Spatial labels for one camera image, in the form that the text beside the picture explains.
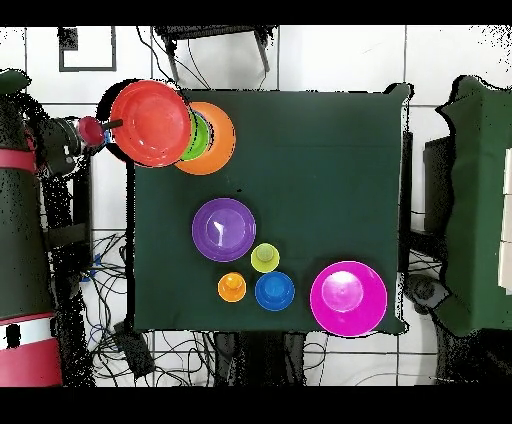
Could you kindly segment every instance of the magenta bowl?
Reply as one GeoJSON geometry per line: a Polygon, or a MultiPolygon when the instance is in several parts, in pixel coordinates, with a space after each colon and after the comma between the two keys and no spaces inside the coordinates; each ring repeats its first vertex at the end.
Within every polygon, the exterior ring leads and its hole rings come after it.
{"type": "Polygon", "coordinates": [[[363,263],[337,262],[315,278],[310,304],[322,328],[338,336],[357,337],[373,330],[384,317],[386,286],[363,263]]]}

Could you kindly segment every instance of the purple bowl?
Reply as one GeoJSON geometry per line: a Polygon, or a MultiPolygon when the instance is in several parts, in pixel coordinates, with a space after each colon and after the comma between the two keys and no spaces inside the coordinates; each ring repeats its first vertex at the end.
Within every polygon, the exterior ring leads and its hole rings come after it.
{"type": "Polygon", "coordinates": [[[251,211],[238,200],[210,200],[197,211],[192,239],[204,256],[216,262],[231,262],[245,255],[256,237],[251,211]]]}

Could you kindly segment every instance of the orange cup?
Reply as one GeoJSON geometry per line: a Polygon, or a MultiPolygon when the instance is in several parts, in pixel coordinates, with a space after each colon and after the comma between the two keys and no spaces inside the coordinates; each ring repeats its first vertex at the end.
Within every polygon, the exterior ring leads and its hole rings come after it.
{"type": "Polygon", "coordinates": [[[219,280],[219,296],[226,302],[238,302],[245,296],[244,277],[238,272],[230,272],[219,280]]]}

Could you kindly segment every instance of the dark green tablecloth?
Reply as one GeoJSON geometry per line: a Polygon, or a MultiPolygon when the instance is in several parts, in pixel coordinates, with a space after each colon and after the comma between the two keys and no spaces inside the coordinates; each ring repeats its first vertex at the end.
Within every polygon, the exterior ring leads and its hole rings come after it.
{"type": "Polygon", "coordinates": [[[193,91],[231,118],[237,143],[230,162],[209,176],[174,166],[137,167],[135,326],[169,330],[321,330],[309,307],[315,276],[341,260],[375,269],[388,289],[378,329],[403,331],[395,318],[401,107],[407,85],[389,94],[193,91]],[[256,218],[255,245],[274,244],[279,271],[296,287],[284,311],[254,297],[261,276],[250,252],[216,263],[192,241],[196,211],[216,197],[247,205],[256,218]],[[219,278],[240,272],[247,294],[226,303],[219,278]]]}

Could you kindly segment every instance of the chair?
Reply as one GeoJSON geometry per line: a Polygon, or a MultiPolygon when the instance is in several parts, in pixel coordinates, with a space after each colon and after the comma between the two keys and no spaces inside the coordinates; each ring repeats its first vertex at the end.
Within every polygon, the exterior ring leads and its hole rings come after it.
{"type": "Polygon", "coordinates": [[[265,72],[270,71],[265,47],[268,44],[268,36],[272,35],[277,25],[190,25],[190,26],[156,26],[154,27],[157,35],[162,37],[165,44],[165,50],[169,57],[172,76],[176,82],[179,81],[178,70],[174,53],[177,48],[178,40],[190,40],[193,38],[212,37],[214,35],[236,34],[240,32],[254,32],[256,44],[260,52],[261,61],[265,72]]]}

